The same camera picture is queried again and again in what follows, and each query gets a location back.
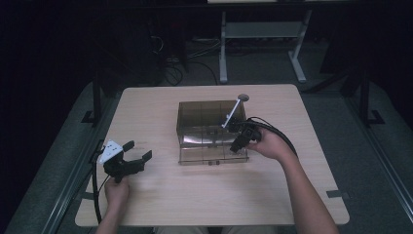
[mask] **table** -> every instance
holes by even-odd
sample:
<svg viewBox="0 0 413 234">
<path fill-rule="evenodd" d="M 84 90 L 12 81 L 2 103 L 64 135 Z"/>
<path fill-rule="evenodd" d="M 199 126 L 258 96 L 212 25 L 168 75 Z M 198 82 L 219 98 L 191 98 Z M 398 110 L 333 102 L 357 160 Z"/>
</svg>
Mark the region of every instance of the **table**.
<svg viewBox="0 0 413 234">
<path fill-rule="evenodd" d="M 349 221 L 331 170 L 303 101 L 293 85 L 129 88 L 123 92 L 106 140 L 134 140 L 125 160 L 148 150 L 153 158 L 145 171 L 131 175 L 131 197 L 122 222 L 130 226 L 289 225 L 293 215 L 282 167 L 248 151 L 249 161 L 219 166 L 180 166 L 176 134 L 178 104 L 190 100 L 236 99 L 248 94 L 247 117 L 258 116 L 284 132 L 337 224 Z M 98 184 L 106 174 L 98 165 Z M 92 192 L 89 184 L 87 192 Z M 99 197 L 104 215 L 106 198 Z M 92 200 L 83 199 L 76 215 L 80 226 L 97 225 Z"/>
</svg>

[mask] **black cable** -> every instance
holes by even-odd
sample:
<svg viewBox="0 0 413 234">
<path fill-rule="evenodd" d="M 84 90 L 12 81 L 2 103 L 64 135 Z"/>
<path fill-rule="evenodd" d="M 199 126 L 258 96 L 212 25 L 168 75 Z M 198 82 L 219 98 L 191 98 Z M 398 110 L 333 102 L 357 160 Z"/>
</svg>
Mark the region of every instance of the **black cable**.
<svg viewBox="0 0 413 234">
<path fill-rule="evenodd" d="M 100 207 L 99 207 L 99 193 L 97 190 L 97 174 L 96 174 L 96 159 L 97 156 L 94 157 L 94 161 L 92 162 L 92 186 L 94 188 L 94 212 L 96 213 L 97 222 L 101 223 L 102 216 L 100 214 Z"/>
<path fill-rule="evenodd" d="M 174 72 L 175 72 L 175 74 L 172 74 L 172 72 L 168 71 L 168 68 L 173 69 Z M 166 72 L 167 74 L 169 74 L 169 76 L 170 76 L 171 78 L 174 79 L 174 82 L 172 82 L 168 76 L 165 76 L 166 81 L 167 81 L 170 85 L 172 85 L 172 86 L 177 86 L 177 85 L 179 85 L 179 84 L 182 82 L 182 80 L 183 80 L 182 71 L 180 71 L 180 70 L 179 70 L 177 67 L 175 67 L 173 64 L 172 64 L 172 66 L 166 66 L 166 69 L 167 69 L 167 70 L 165 70 L 165 72 Z"/>
<path fill-rule="evenodd" d="M 109 179 L 109 175 L 105 178 L 105 180 L 103 181 L 103 183 L 100 185 L 99 190 L 97 190 L 97 193 L 100 194 L 100 190 L 102 189 L 103 185 L 106 183 L 106 181 Z"/>
<path fill-rule="evenodd" d="M 247 121 L 242 121 L 242 122 L 239 122 L 239 123 L 235 123 L 235 125 L 253 125 L 253 126 L 256 126 L 256 127 L 264 128 L 264 129 L 272 132 L 273 134 L 278 135 L 280 138 L 282 138 L 283 141 L 285 141 L 285 143 L 289 146 L 289 148 L 292 150 L 292 152 L 298 157 L 297 151 L 295 150 L 295 147 L 291 143 L 289 138 L 285 134 L 283 134 L 280 130 L 278 130 L 277 128 L 266 125 L 266 124 L 263 124 L 263 123 L 253 121 L 251 119 L 248 119 Z"/>
<path fill-rule="evenodd" d="M 76 194 L 79 193 L 80 188 L 82 187 L 82 185 L 83 185 L 83 183 L 85 182 L 86 178 L 91 174 L 91 172 L 92 172 L 92 169 L 90 169 L 90 170 L 86 173 L 86 175 L 83 177 L 83 179 L 81 180 L 82 182 L 79 184 L 79 186 L 76 188 L 75 192 L 73 193 L 73 196 L 70 198 L 70 202 L 69 202 L 69 204 L 67 205 L 68 208 L 72 205 L 72 203 L 73 203 L 73 201 L 74 201 L 74 197 L 76 196 Z M 62 223 L 62 221 L 64 220 L 64 218 L 66 217 L 67 212 L 68 212 L 68 209 L 65 209 L 64 214 L 63 214 L 62 218 L 60 219 L 60 222 L 58 223 L 57 230 L 60 229 L 61 223 Z"/>
<path fill-rule="evenodd" d="M 266 123 L 267 125 L 271 126 L 272 128 L 274 128 L 274 126 L 272 126 L 270 123 L 268 123 L 267 121 L 265 121 L 264 119 L 260 118 L 260 117 L 249 117 L 248 119 L 259 119 L 262 122 Z"/>
<path fill-rule="evenodd" d="M 215 73 L 213 72 L 213 70 L 209 66 L 207 66 L 206 64 L 204 64 L 202 62 L 199 62 L 199 61 L 188 61 L 188 63 L 199 64 L 199 65 L 202 65 L 202 66 L 206 67 L 206 69 L 208 69 L 210 71 L 210 73 L 212 73 L 213 81 L 215 82 L 215 85 L 218 85 L 218 81 L 216 79 Z"/>
</svg>

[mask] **clear plastic box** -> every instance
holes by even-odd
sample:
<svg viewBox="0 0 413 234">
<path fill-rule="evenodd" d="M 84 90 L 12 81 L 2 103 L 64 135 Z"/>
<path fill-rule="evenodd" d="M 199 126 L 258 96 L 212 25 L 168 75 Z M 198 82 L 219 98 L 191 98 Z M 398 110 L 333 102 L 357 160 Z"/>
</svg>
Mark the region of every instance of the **clear plastic box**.
<svg viewBox="0 0 413 234">
<path fill-rule="evenodd" d="M 179 103 L 176 132 L 179 139 L 180 165 L 219 165 L 244 163 L 248 157 L 245 149 L 234 153 L 231 143 L 238 136 L 228 133 L 221 125 L 235 105 L 234 100 L 186 101 Z M 234 117 L 245 120 L 241 102 Z"/>
</svg>

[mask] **forearm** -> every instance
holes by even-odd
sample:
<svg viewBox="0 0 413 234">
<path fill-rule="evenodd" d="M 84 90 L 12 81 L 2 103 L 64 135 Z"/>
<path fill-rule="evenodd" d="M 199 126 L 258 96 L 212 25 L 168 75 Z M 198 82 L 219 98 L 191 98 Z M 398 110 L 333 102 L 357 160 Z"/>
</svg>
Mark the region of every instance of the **forearm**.
<svg viewBox="0 0 413 234">
<path fill-rule="evenodd" d="M 118 213 L 107 211 L 96 230 L 96 234 L 115 234 L 118 231 L 120 218 Z"/>
<path fill-rule="evenodd" d="M 298 233 L 338 233 L 328 209 L 295 155 L 280 160 Z"/>
</svg>

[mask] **hand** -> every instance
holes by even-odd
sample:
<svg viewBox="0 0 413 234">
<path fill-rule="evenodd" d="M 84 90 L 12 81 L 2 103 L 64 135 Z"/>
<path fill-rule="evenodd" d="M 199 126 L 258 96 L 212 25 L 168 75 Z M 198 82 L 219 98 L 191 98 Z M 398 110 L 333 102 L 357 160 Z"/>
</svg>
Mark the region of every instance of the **hand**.
<svg viewBox="0 0 413 234">
<path fill-rule="evenodd" d="M 116 183 L 114 177 L 109 178 L 104 185 L 104 191 L 107 199 L 107 213 L 113 213 L 121 219 L 125 214 L 129 197 L 129 177 L 123 177 L 120 183 Z"/>
<path fill-rule="evenodd" d="M 257 151 L 265 157 L 276 159 L 279 162 L 291 155 L 296 157 L 281 137 L 264 128 L 258 128 L 258 131 L 261 133 L 261 140 L 251 142 L 245 148 Z"/>
</svg>

